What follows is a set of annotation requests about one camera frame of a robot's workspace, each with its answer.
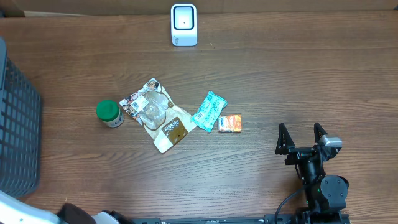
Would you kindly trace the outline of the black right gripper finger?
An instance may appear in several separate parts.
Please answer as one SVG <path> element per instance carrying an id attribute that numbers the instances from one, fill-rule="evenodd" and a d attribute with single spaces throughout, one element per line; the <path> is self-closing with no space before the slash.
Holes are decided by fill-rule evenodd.
<path id="1" fill-rule="evenodd" d="M 315 136 L 315 144 L 318 144 L 322 136 L 327 135 L 328 133 L 322 128 L 320 123 L 314 124 L 314 136 Z"/>
<path id="2" fill-rule="evenodd" d="M 279 124 L 279 133 L 275 153 L 278 155 L 287 155 L 295 149 L 295 144 L 285 127 L 284 123 Z"/>

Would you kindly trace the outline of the green lid jar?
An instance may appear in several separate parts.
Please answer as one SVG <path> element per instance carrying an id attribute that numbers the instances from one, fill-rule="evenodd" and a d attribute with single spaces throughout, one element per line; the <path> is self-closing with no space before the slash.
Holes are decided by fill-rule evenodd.
<path id="1" fill-rule="evenodd" d="M 117 128 L 124 121 L 123 112 L 113 100 L 100 101 L 96 107 L 96 115 L 110 128 Z"/>

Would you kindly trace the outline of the beige brown snack pouch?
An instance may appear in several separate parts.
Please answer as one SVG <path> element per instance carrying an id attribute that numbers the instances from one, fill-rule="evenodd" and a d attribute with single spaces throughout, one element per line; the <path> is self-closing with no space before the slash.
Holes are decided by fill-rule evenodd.
<path id="1" fill-rule="evenodd" d="M 177 106 L 155 78 L 119 102 L 122 109 L 147 131 L 161 153 L 196 128 L 192 115 Z"/>

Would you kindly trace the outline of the orange tissue pack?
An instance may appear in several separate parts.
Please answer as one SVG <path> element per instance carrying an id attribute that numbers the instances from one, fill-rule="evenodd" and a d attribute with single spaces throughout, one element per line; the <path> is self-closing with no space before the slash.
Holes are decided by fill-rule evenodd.
<path id="1" fill-rule="evenodd" d="M 220 115 L 218 118 L 218 131 L 221 133 L 240 133 L 242 131 L 241 115 Z"/>

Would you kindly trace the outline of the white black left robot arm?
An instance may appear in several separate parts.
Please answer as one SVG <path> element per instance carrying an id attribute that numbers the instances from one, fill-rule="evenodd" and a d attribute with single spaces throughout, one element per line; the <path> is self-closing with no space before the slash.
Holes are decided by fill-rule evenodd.
<path id="1" fill-rule="evenodd" d="M 65 203 L 58 213 L 31 207 L 1 191 L 1 223 L 5 224 L 119 224 L 132 223 L 120 215 L 99 212 L 90 215 L 81 208 Z"/>

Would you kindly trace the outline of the teal wet wipes pack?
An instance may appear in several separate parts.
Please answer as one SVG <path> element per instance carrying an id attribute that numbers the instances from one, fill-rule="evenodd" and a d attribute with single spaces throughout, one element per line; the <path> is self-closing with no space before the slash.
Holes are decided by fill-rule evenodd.
<path id="1" fill-rule="evenodd" d="M 197 112 L 192 116 L 191 121 L 210 133 L 218 116 L 227 104 L 228 102 L 224 98 L 209 91 Z"/>

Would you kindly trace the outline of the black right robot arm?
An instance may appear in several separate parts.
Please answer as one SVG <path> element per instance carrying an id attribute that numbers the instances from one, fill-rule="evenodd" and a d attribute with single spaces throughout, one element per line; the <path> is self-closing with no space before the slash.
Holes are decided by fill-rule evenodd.
<path id="1" fill-rule="evenodd" d="M 341 151 L 343 141 L 338 136 L 329 135 L 319 123 L 314 124 L 314 139 L 312 147 L 296 147 L 285 124 L 279 124 L 275 153 L 287 156 L 285 164 L 295 167 L 302 187 L 280 203 L 272 219 L 275 224 L 350 222 L 349 216 L 341 212 L 346 208 L 349 182 L 342 176 L 326 175 L 323 167 Z M 280 215 L 282 207 L 301 193 L 305 194 L 307 206 L 283 218 Z"/>

